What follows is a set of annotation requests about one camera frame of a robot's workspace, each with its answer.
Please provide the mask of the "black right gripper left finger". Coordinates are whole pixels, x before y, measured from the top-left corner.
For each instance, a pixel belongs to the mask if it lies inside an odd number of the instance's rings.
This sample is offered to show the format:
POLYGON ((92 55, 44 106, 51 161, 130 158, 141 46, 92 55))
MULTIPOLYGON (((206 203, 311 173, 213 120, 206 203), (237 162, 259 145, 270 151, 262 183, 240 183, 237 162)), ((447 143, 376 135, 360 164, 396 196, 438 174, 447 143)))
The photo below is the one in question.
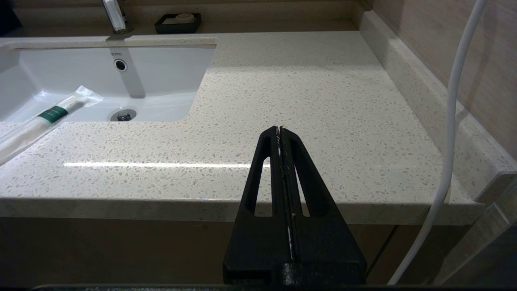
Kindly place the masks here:
POLYGON ((260 135, 223 260, 223 281, 229 285, 271 285, 276 270, 291 260, 279 127, 260 135), (272 215, 255 215, 263 163, 270 159, 272 215))

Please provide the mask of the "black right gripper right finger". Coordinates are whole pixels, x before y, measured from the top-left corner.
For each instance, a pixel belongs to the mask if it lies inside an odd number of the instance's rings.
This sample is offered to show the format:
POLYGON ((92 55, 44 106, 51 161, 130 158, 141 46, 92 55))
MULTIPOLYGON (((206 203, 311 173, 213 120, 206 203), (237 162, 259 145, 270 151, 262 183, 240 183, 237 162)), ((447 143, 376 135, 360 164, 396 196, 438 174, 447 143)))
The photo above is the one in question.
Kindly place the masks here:
POLYGON ((290 258, 283 285, 360 285, 367 263, 301 138, 280 129, 290 258))

